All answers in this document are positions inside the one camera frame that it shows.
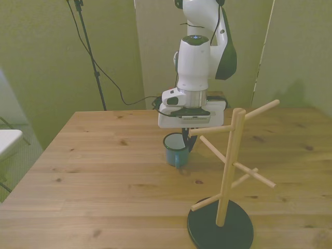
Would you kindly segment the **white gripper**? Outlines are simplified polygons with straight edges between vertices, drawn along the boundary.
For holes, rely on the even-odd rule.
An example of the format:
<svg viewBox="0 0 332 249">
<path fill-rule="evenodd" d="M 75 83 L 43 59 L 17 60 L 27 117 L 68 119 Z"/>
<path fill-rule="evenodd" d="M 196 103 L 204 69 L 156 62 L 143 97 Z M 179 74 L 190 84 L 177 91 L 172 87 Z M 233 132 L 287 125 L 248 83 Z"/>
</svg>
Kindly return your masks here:
<svg viewBox="0 0 332 249">
<path fill-rule="evenodd" d="M 219 127 L 224 124 L 225 101 L 208 101 L 202 107 L 167 106 L 160 104 L 158 126 L 160 128 L 182 128 L 182 138 L 189 153 L 197 135 L 189 135 L 188 128 Z"/>
</svg>

